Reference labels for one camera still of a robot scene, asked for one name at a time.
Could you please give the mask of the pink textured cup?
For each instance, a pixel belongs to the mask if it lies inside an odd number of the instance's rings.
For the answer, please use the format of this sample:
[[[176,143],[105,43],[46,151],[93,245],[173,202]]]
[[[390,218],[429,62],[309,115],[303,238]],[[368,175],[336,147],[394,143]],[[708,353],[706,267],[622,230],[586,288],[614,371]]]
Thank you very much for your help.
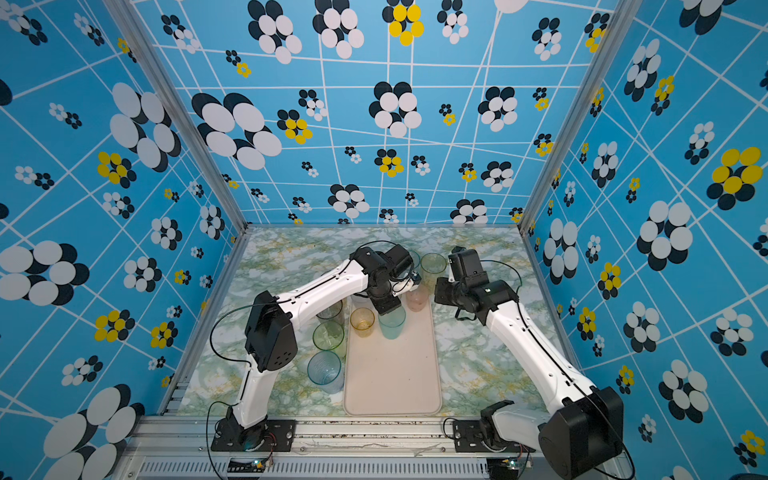
[[[416,289],[405,294],[405,300],[410,311],[420,312],[429,303],[429,290],[425,285],[419,285]]]

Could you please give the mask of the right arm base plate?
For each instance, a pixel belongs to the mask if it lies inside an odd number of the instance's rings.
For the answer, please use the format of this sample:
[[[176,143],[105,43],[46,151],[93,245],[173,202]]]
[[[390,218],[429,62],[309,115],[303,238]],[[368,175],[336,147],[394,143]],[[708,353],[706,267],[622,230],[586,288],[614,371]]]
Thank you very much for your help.
[[[504,453],[535,452],[527,445],[503,440],[491,424],[482,419],[451,420],[448,436],[454,442],[457,453]]]

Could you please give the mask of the teal textured cup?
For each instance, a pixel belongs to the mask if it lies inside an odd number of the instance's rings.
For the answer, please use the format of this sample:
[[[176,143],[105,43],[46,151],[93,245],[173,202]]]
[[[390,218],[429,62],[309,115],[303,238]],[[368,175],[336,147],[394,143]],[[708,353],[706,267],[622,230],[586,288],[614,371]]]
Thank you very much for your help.
[[[406,310],[400,306],[395,310],[379,316],[379,326],[382,335],[388,340],[397,339],[405,325]]]

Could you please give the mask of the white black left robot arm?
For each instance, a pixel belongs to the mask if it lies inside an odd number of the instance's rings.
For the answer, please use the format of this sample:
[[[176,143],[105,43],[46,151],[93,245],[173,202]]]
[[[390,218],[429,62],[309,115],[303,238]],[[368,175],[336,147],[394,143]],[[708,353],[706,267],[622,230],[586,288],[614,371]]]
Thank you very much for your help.
[[[336,268],[293,290],[273,295],[265,290],[251,306],[245,326],[248,354],[238,403],[227,409],[223,432],[238,442],[260,442],[265,435],[267,404],[278,372],[298,352],[296,332],[322,310],[363,293],[379,314],[401,306],[400,296],[417,288],[409,251],[399,244],[385,252],[364,244]]]

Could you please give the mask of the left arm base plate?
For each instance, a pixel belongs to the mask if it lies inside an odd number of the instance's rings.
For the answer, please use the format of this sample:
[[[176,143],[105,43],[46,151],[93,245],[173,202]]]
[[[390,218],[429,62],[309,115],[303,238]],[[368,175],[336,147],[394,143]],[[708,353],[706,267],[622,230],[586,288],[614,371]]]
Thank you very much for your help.
[[[211,450],[214,452],[289,452],[295,437],[295,420],[264,420],[243,428],[234,418],[215,425]]]

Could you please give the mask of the amber short glass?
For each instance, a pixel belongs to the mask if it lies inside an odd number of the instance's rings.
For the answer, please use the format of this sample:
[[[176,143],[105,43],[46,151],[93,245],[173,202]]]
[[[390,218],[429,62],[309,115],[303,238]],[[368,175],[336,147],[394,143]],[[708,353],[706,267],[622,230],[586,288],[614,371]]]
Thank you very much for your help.
[[[360,338],[369,337],[374,331],[376,316],[368,308],[356,308],[350,315],[352,331]]]

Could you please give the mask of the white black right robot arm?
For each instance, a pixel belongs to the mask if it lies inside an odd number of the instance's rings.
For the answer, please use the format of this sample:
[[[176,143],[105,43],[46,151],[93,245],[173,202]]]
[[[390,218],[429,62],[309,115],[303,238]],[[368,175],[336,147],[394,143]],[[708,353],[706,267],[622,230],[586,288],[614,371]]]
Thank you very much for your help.
[[[451,273],[440,277],[435,301],[467,312],[499,338],[537,388],[546,410],[534,411],[511,400],[482,410],[481,441],[491,451],[511,444],[543,454],[563,479],[598,470],[625,452],[624,406],[611,387],[597,388],[545,337],[527,314],[515,289],[490,280],[473,249],[455,247]]]

